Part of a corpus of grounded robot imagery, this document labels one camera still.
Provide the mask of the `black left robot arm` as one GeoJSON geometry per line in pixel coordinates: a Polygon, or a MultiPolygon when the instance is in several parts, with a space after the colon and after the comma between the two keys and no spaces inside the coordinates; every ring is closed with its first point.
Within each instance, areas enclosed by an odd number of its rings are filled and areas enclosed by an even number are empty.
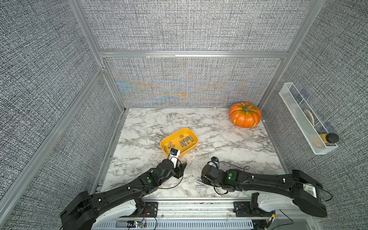
{"type": "Polygon", "coordinates": [[[107,192],[89,194],[80,192],[61,212],[61,230],[90,230],[98,217],[109,210],[128,202],[135,201],[134,215],[140,215],[144,209],[143,197],[158,189],[172,177],[183,179],[187,163],[164,159],[155,168],[150,168],[133,181],[107,192]]]}

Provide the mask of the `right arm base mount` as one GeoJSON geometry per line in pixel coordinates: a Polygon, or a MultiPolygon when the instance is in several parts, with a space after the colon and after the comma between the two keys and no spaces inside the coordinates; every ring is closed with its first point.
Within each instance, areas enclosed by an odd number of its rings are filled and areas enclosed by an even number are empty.
{"type": "Polygon", "coordinates": [[[265,217],[274,218],[274,211],[264,211],[258,205],[259,192],[252,193],[250,201],[236,201],[233,203],[233,212],[236,217],[265,217]]]}

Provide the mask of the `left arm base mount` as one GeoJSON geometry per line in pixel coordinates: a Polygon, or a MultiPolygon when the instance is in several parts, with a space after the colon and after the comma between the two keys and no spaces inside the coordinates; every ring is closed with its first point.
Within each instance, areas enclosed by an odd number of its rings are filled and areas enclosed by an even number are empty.
{"type": "Polygon", "coordinates": [[[139,209],[136,210],[136,217],[157,217],[157,213],[158,213],[158,207],[159,207],[159,203],[158,202],[145,202],[144,207],[141,207],[139,209]]]}

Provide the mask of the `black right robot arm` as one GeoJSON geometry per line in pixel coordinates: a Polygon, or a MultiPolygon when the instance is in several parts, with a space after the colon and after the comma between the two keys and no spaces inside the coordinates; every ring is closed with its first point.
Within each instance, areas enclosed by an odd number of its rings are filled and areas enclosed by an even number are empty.
{"type": "Polygon", "coordinates": [[[322,184],[300,170],[292,170],[291,174],[268,175],[237,169],[223,171],[207,164],[202,169],[201,179],[206,185],[228,192],[262,191],[282,195],[308,215],[327,217],[322,184]]]}

